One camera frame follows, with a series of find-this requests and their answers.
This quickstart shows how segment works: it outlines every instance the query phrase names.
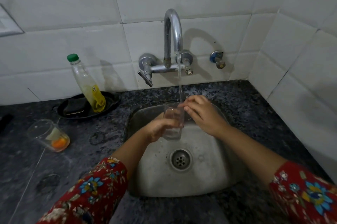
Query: sink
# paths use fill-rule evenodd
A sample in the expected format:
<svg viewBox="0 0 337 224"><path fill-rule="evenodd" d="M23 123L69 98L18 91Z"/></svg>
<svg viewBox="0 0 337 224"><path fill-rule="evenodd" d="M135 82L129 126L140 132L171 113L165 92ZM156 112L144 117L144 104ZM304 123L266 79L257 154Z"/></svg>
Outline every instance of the sink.
<svg viewBox="0 0 337 224"><path fill-rule="evenodd" d="M161 104L135 112L127 127L127 138L163 109ZM185 112L181 139L167 141L161 137L150 143L128 189L134 196L194 196L228 188L239 182L244 173L245 165L239 158L220 140L201 130Z"/></svg>

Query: hand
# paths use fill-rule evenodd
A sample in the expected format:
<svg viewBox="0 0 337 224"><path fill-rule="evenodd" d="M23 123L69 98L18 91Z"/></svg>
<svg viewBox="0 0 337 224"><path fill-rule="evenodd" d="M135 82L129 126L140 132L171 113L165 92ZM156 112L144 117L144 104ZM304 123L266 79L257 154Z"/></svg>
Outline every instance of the hand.
<svg viewBox="0 0 337 224"><path fill-rule="evenodd" d="M191 116L196 124L209 135L219 138L221 131L230 125L213 108L212 103L203 95L188 97L179 107Z"/></svg>
<svg viewBox="0 0 337 224"><path fill-rule="evenodd" d="M178 128L180 126L178 120L163 118L163 113L143 127L149 137L150 142L158 141L164 134L166 129Z"/></svg>

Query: faucet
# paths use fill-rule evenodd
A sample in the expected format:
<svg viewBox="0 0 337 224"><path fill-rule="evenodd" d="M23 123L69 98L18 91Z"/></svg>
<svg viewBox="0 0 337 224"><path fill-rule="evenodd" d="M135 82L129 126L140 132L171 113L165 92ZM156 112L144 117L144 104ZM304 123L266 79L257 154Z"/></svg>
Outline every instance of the faucet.
<svg viewBox="0 0 337 224"><path fill-rule="evenodd" d="M145 83L150 87L152 84L152 73L166 73L178 70L178 63L171 63L171 29L173 33L173 48L174 52L181 54L181 69L185 70L187 75L193 74L191 64L193 56L189 50L183 49L183 33L181 30L180 19L174 9L168 9L164 17L164 60L163 64L158 62L158 59L149 53L142 54L139 57L138 65L141 71L138 74L144 79Z"/></svg>

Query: person's left hand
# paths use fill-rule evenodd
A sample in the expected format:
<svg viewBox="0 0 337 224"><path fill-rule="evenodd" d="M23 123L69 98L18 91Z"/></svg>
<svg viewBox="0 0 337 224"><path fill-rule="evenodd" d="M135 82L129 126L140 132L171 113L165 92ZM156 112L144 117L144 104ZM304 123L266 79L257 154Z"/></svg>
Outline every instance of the person's left hand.
<svg viewBox="0 0 337 224"><path fill-rule="evenodd" d="M148 134L150 142L158 141L164 134L166 129L178 128L179 121L175 119L163 118L163 113L144 126L145 132Z"/></svg>

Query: water stream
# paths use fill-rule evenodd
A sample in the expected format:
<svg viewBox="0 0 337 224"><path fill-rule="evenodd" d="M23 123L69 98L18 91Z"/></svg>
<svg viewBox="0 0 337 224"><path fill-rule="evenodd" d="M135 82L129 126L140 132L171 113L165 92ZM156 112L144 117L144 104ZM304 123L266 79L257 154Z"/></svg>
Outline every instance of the water stream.
<svg viewBox="0 0 337 224"><path fill-rule="evenodd" d="M179 83L179 97L180 97L180 102L184 101L184 93L183 93L183 87L181 85L181 53L180 52L175 52L175 55L177 56L177 63L178 63L178 83Z"/></svg>

